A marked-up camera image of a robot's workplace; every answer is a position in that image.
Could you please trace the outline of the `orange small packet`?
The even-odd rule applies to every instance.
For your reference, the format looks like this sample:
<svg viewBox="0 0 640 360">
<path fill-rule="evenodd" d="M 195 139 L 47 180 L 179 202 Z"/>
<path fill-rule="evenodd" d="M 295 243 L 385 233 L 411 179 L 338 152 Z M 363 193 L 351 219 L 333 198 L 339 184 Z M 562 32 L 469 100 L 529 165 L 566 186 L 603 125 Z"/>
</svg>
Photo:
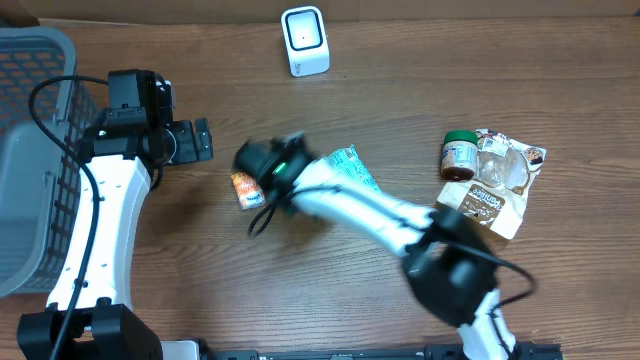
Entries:
<svg viewBox="0 0 640 360">
<path fill-rule="evenodd" d="M 231 180 L 242 210 L 266 204 L 264 192 L 253 177 L 244 172 L 236 172 L 231 175 Z"/>
</svg>

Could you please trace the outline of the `teal long snack packet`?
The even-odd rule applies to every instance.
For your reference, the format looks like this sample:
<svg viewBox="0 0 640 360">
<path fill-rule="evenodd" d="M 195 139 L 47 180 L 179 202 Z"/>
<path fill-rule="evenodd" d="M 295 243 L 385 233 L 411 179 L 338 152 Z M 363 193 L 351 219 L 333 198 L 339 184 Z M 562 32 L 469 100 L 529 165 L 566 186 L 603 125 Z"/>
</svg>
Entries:
<svg viewBox="0 0 640 360">
<path fill-rule="evenodd" d="M 376 192 L 381 191 L 374 177 L 360 159 L 354 144 L 334 151 L 328 156 L 328 159 L 338 172 Z"/>
</svg>

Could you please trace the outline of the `green-lidded jar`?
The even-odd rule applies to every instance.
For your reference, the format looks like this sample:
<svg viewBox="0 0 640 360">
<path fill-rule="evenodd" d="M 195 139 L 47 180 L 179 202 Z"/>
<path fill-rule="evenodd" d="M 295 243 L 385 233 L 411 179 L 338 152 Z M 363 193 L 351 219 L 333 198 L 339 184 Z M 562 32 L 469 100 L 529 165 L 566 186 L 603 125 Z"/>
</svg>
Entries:
<svg viewBox="0 0 640 360">
<path fill-rule="evenodd" d="M 444 137 L 441 174 L 447 181 L 471 180 L 477 170 L 478 137 L 468 130 L 454 130 Z"/>
</svg>

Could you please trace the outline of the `beige brown snack pouch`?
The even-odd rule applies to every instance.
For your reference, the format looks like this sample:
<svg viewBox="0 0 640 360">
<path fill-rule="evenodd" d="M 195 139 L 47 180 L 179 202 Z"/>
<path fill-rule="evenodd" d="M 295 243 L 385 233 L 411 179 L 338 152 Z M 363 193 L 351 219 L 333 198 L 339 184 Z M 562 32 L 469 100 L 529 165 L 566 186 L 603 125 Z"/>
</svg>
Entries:
<svg viewBox="0 0 640 360">
<path fill-rule="evenodd" d="M 467 181 L 446 181 L 437 202 L 454 208 L 498 236 L 515 237 L 527 208 L 529 190 L 547 150 L 490 129 L 476 129 L 477 170 Z"/>
</svg>

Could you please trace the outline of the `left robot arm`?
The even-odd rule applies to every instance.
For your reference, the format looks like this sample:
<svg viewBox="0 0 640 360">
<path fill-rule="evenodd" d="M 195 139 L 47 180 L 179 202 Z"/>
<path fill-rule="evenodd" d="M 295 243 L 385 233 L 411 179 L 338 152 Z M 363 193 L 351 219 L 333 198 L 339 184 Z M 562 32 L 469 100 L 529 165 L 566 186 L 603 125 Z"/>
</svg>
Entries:
<svg viewBox="0 0 640 360">
<path fill-rule="evenodd" d="M 167 166 L 213 157 L 208 122 L 176 121 L 174 89 L 150 70 L 109 73 L 109 105 L 69 146 L 40 120 L 36 85 L 28 110 L 79 168 L 79 202 L 63 267 L 44 311 L 24 314 L 17 343 L 28 359 L 209 359 L 202 339 L 162 341 L 133 311 L 130 271 L 139 215 Z"/>
</svg>

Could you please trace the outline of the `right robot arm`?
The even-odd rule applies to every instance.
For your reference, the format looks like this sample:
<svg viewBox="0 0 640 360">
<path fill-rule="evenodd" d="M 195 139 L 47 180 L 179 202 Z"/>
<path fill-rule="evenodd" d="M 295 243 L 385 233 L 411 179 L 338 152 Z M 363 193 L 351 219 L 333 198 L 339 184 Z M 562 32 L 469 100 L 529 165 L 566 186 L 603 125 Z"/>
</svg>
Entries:
<svg viewBox="0 0 640 360">
<path fill-rule="evenodd" d="M 358 231 L 399 259 L 416 300 L 457 329 L 467 358 L 515 358 L 516 340 L 500 311 L 496 272 L 504 263 L 464 215 L 375 191 L 313 153 L 301 134 L 247 141 L 233 165 L 269 197 L 249 234 L 261 234 L 279 207 Z"/>
</svg>

